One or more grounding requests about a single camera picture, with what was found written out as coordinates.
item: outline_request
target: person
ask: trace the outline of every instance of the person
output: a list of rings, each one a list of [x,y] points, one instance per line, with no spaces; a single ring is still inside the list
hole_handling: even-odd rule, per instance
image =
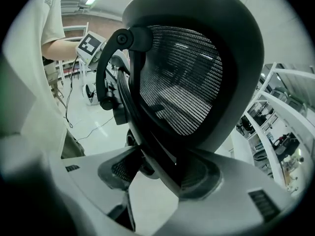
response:
[[[8,109],[18,108],[19,118],[23,117],[20,118],[22,125],[13,131],[46,153],[70,158],[84,156],[84,149],[66,127],[48,86],[42,62],[42,56],[52,60],[76,58],[78,43],[64,41],[64,37],[61,0],[29,0],[12,23],[2,53],[25,85],[27,90],[22,93],[30,91],[34,95],[29,109],[21,109],[18,102],[10,101]]]

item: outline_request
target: white floor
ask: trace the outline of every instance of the white floor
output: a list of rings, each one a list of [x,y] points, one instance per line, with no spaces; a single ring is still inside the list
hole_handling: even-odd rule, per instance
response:
[[[87,83],[95,82],[95,73],[87,73]],[[90,132],[107,122],[113,117],[112,111],[105,111],[99,105],[88,106],[82,96],[82,80],[77,79],[77,74],[73,78],[73,90],[68,106],[68,119],[73,128],[69,131],[77,139],[84,138]],[[66,99],[70,91],[70,79],[67,76],[64,86],[59,82],[59,88]],[[64,106],[58,101],[58,107],[65,115]],[[115,120],[110,120],[107,124],[94,130],[79,143],[85,149],[85,155],[94,155],[119,149],[125,146],[128,124],[117,126]],[[136,232],[142,236],[154,234],[177,209],[178,198],[158,180],[152,180],[138,172],[130,188],[130,200],[136,223]]]

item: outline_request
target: white t-shirt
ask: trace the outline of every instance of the white t-shirt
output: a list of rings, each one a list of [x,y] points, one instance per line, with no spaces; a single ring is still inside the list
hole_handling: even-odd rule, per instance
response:
[[[63,115],[48,86],[42,63],[41,45],[64,37],[61,0],[29,0],[11,25],[2,51],[9,65],[35,99],[15,130],[43,151],[61,155],[66,135]],[[26,111],[19,102],[19,111]]]

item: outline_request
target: gray pants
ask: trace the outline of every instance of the gray pants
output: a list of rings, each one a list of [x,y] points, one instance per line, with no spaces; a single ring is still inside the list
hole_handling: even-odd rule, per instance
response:
[[[84,148],[79,144],[72,134],[67,130],[65,136],[63,152],[61,154],[62,159],[85,156]]]

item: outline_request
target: mesh face screen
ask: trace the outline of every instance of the mesh face screen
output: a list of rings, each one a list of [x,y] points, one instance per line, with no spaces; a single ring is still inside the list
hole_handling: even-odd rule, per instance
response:
[[[213,106],[222,62],[204,35],[183,28],[150,26],[153,46],[141,71],[140,94],[150,109],[180,135],[192,134]]]

